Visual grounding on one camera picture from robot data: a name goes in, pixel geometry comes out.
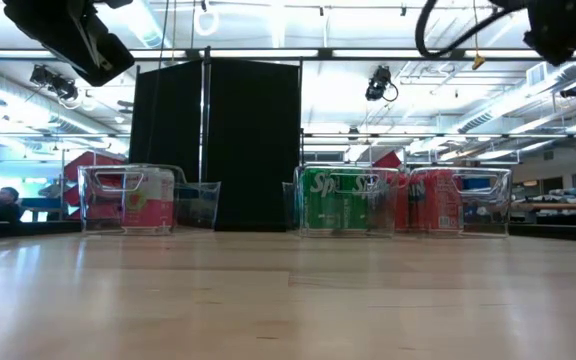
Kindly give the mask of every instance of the black partition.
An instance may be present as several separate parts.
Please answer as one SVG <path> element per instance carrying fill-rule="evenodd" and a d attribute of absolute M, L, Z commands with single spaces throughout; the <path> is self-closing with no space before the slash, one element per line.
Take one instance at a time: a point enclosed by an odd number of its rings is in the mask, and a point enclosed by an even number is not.
<path fill-rule="evenodd" d="M 179 166 L 199 181 L 201 89 L 201 61 L 137 76 L 130 163 Z"/>
<path fill-rule="evenodd" d="M 222 182 L 216 230 L 285 230 L 300 114 L 299 67 L 212 59 L 204 170 Z"/>

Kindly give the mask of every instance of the wooden table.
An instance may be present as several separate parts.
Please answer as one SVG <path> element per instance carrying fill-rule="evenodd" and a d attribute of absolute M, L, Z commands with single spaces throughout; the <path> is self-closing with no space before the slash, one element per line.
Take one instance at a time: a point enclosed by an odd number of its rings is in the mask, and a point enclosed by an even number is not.
<path fill-rule="evenodd" d="M 0 359 L 576 359 L 576 242 L 4 240 Z"/>

